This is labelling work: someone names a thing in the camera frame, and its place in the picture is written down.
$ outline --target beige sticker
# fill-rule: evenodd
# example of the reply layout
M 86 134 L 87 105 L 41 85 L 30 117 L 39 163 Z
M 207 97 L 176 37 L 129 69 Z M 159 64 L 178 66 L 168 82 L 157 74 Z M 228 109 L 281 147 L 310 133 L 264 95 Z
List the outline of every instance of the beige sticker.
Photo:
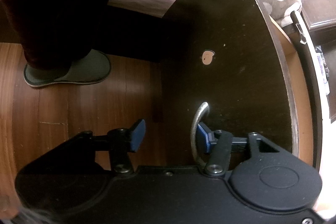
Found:
M 213 51 L 204 51 L 202 55 L 202 62 L 204 65 L 209 65 L 212 62 L 212 57 L 215 55 Z

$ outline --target scratch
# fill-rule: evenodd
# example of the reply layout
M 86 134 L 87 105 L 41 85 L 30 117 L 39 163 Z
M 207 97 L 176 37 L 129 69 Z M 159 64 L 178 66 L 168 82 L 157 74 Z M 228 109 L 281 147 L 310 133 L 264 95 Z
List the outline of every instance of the scratch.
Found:
M 68 125 L 67 123 L 62 123 L 62 122 L 39 122 L 39 123 Z

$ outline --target black object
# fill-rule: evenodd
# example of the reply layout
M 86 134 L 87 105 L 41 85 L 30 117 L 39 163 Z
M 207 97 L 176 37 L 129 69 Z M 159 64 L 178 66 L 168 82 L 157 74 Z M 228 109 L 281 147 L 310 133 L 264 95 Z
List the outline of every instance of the black object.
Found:
M 76 135 L 18 173 L 21 201 L 64 223 L 323 222 L 311 210 L 322 187 L 318 172 L 263 136 L 237 140 L 207 129 L 216 144 L 204 170 L 140 166 L 134 173 L 127 152 L 138 149 L 144 129 L 139 120 L 105 136 Z M 228 171 L 232 147 L 250 158 Z M 109 151 L 111 171 L 95 163 L 97 150 Z

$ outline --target hole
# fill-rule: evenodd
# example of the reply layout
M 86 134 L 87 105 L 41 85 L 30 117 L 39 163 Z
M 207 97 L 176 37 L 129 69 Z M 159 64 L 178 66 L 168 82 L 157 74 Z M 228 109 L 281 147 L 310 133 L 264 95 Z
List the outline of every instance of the hole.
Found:
M 257 143 L 260 153 L 279 153 L 278 150 L 275 150 L 273 147 L 269 146 L 263 140 L 257 139 Z

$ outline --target person's leg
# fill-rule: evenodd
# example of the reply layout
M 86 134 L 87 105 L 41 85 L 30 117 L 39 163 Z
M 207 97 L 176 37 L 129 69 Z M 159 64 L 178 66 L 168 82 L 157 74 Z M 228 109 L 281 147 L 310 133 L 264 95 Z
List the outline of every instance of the person's leg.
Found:
M 100 14 L 108 0 L 2 1 L 14 28 L 21 37 L 28 62 L 25 71 L 28 72 L 27 76 L 46 80 L 42 84 L 45 85 L 50 80 L 65 75 L 74 60 L 81 59 L 90 52 Z M 95 65 L 87 66 L 86 62 L 95 62 Z M 108 74 L 106 57 L 98 52 L 90 52 L 86 61 L 75 62 L 77 68 L 70 70 L 65 79 L 59 81 L 96 83 L 103 78 L 97 62 L 103 62 L 103 74 Z M 82 81 L 79 73 L 84 70 L 80 68 L 81 66 L 85 68 Z M 95 79 L 91 81 L 88 79 L 91 77 L 90 74 L 97 73 L 97 77 L 91 75 Z

